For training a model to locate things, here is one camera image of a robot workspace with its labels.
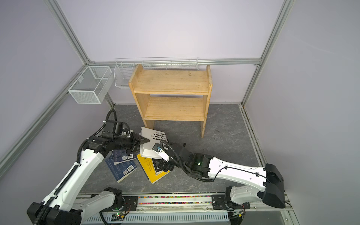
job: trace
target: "book cover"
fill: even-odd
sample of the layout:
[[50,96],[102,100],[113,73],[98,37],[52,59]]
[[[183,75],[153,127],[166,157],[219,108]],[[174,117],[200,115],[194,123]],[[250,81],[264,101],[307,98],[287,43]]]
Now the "book cover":
[[114,165],[135,159],[133,153],[127,155],[125,150],[113,150],[112,156],[110,157],[114,159]]
[[155,143],[160,143],[161,140],[167,141],[164,132],[141,127],[141,136],[150,140],[150,142],[140,145],[140,155],[146,158],[162,159],[154,150]]
[[114,175],[117,182],[121,182],[129,174],[137,169],[137,166],[134,161],[127,161],[114,165],[114,160],[112,157],[107,157],[105,159],[106,164],[108,165],[110,171]]
[[156,175],[157,173],[155,171],[154,163],[151,158],[145,158],[142,157],[140,154],[138,154],[138,160],[141,164],[141,167],[144,169],[145,174],[148,176],[148,179],[152,184],[157,182],[160,178],[164,177],[166,174],[170,172],[170,171],[168,172],[162,171],[159,172],[158,175]]

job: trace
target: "white mesh basket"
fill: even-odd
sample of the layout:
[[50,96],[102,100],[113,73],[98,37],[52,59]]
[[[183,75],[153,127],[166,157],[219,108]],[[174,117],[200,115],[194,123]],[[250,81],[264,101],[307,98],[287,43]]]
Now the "white mesh basket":
[[108,66],[87,66],[69,88],[69,93],[79,104],[101,104],[114,76]]
[[197,57],[123,58],[115,61],[115,86],[121,89],[129,88],[128,82],[137,64],[141,64],[143,69],[199,69]]

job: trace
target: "wooden bookshelf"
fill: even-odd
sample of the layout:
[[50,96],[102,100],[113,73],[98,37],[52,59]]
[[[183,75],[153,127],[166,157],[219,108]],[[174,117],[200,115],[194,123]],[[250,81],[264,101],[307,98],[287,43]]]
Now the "wooden bookshelf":
[[[206,71],[144,70],[138,64],[129,87],[145,127],[152,129],[155,120],[200,121],[201,137],[204,137],[212,90],[210,66]],[[203,97],[153,97],[151,94]]]

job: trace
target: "white book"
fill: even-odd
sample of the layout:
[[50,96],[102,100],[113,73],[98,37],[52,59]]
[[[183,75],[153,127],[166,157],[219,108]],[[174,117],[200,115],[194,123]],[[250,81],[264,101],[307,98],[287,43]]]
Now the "white book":
[[150,140],[150,142],[140,145],[140,155],[145,158],[162,159],[154,150],[153,147],[161,140],[167,141],[164,132],[141,127],[141,136]]

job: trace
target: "gray marble surface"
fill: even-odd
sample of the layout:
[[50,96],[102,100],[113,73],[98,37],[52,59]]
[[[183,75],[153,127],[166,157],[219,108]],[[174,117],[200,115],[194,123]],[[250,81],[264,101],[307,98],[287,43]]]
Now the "gray marble surface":
[[[118,121],[126,122],[135,132],[144,126],[136,105],[116,105]],[[169,141],[186,143],[193,153],[205,153],[227,162],[258,166],[243,118],[237,104],[213,104],[209,106],[204,138],[200,136],[200,122],[156,121],[155,130],[166,133]],[[138,168],[118,183],[108,166],[102,161],[90,175],[81,189],[82,193],[101,192],[113,187],[124,193],[140,192],[224,192],[227,186],[240,186],[238,183],[216,179],[205,183],[188,177],[179,168],[151,184],[139,162]]]

